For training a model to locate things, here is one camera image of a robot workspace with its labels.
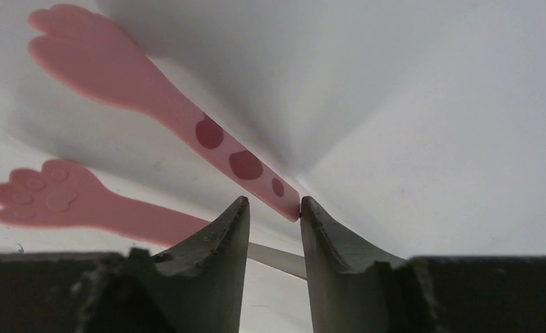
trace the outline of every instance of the dark pink spot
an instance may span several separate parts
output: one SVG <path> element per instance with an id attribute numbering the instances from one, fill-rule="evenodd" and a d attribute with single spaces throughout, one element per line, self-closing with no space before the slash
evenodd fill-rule
<path id="1" fill-rule="evenodd" d="M 205 115 L 204 120 L 195 126 L 197 140 L 207 149 L 215 149 L 223 142 L 223 129 L 215 121 Z"/>
<path id="2" fill-rule="evenodd" d="M 236 177 L 242 180 L 257 179 L 264 172 L 262 163 L 250 151 L 230 155 L 230 167 Z"/>
<path id="3" fill-rule="evenodd" d="M 283 183 L 278 180 L 277 178 L 273 178 L 273 192 L 277 194 L 277 196 L 280 198 L 285 195 L 285 186 L 283 186 Z"/>

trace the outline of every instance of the white curved surface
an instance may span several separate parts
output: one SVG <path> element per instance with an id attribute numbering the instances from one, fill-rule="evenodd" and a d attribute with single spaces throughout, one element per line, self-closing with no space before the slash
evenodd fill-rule
<path id="1" fill-rule="evenodd" d="M 116 20 L 206 113 L 385 250 L 546 254 L 546 1 L 66 2 Z M 157 123 L 90 102 L 33 63 L 25 19 L 55 3 L 0 1 L 0 181 L 54 156 L 206 219 L 245 195 Z M 251 240 L 302 253 L 298 225 L 250 199 Z M 17 244 L 132 241 L 0 225 L 0 250 Z M 277 273 L 249 264 L 245 299 L 275 295 L 256 277 L 294 299 L 245 301 L 243 332 L 279 332 L 273 319 L 311 331 L 292 317 L 308 314 L 305 285 Z"/>

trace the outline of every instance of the pink plastic utensil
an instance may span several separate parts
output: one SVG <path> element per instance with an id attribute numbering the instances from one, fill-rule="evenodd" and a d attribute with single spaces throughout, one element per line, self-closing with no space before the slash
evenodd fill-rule
<path id="1" fill-rule="evenodd" d="M 49 160 L 41 171 L 15 169 L 0 184 L 0 223 L 23 228 L 99 228 L 173 246 L 208 221 L 111 192 L 85 167 Z"/>
<path id="2" fill-rule="evenodd" d="M 299 193 L 185 97 L 113 21 L 73 5 L 33 12 L 44 35 L 28 50 L 51 76 L 89 99 L 146 114 L 290 221 Z"/>

